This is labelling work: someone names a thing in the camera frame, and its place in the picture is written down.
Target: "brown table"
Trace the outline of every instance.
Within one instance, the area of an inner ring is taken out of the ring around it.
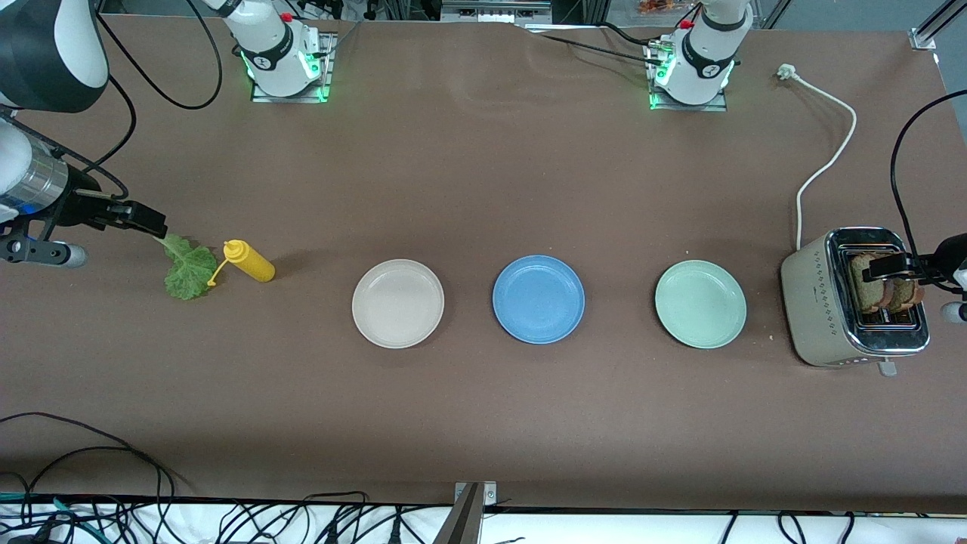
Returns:
[[[195,21],[112,20],[176,98],[210,92]],[[150,237],[64,229],[90,252],[83,269],[0,268],[4,412],[116,433],[178,470],[183,495],[445,501],[454,481],[487,479],[511,504],[967,509],[967,340],[939,319],[948,299],[929,293],[932,344],[887,379],[799,361],[779,294],[793,196],[848,117],[771,74],[793,63],[860,116],[806,193],[806,240],[899,229],[890,150],[944,93],[902,34],[753,32],[729,111],[700,114],[649,110],[632,61],[506,24],[368,23],[338,53],[330,103],[252,105],[226,29],[213,30],[225,86],[196,112],[164,103],[108,46],[138,107],[108,165],[172,232],[248,240],[278,278],[229,269],[182,302]],[[597,30],[568,35],[634,52]],[[128,123],[110,90],[82,114],[22,118],[90,156]],[[938,107],[899,168],[927,250],[964,230],[965,170],[952,109]],[[569,263],[587,290],[580,326],[552,346],[512,339],[490,308],[500,270],[533,253]],[[439,329],[399,351],[350,315],[356,282],[395,257],[427,264],[447,293]],[[655,284],[687,258],[745,290],[746,328],[725,348],[686,348],[659,324]],[[99,443],[40,421],[3,437],[2,466],[21,470]],[[91,454],[39,491],[153,494],[153,478]]]

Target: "yellow squeeze bottle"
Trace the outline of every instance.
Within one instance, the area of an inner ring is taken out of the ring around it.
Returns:
[[[228,240],[225,242],[223,250],[225,252],[225,260],[221,262],[219,269],[215,271],[212,279],[208,281],[210,287],[215,286],[215,277],[218,276],[221,268],[227,262],[238,266],[243,272],[252,276],[258,282],[265,283],[275,278],[275,266],[268,259],[256,252],[248,242],[244,240]]]

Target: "green leaf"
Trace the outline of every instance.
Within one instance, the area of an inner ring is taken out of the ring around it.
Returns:
[[[168,294],[182,300],[205,294],[208,279],[219,265],[211,250],[205,246],[193,249],[188,240],[175,234],[168,234],[163,240],[155,239],[164,246],[164,254],[174,262],[164,277]]]

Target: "white cable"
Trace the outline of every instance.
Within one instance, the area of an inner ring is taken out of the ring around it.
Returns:
[[[846,144],[849,143],[849,140],[853,137],[853,133],[856,131],[856,110],[850,105],[846,104],[844,101],[799,77],[799,75],[796,74],[796,67],[791,64],[783,64],[780,66],[776,72],[776,76],[783,81],[786,79],[799,81],[805,88],[811,89],[839,104],[840,106],[845,107],[853,117],[853,123],[850,125],[849,132],[846,133],[846,139],[839,145],[839,149],[836,149],[835,154],[833,154],[833,157],[828,163],[825,163],[823,167],[819,168],[814,174],[809,176],[809,179],[806,180],[803,186],[799,188],[799,192],[796,193],[796,251],[799,251],[803,248],[803,193],[806,191],[806,188],[809,187],[809,184],[812,183],[812,180],[816,179],[820,176],[820,174],[829,169],[829,167],[836,162],[836,159],[839,158],[839,154],[843,152],[843,149],[846,148]]]

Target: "blue plate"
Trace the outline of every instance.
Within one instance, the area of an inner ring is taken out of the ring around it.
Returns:
[[[584,287],[577,274],[554,257],[521,257],[497,278],[493,312],[504,330],[521,342],[551,344],[581,322]]]

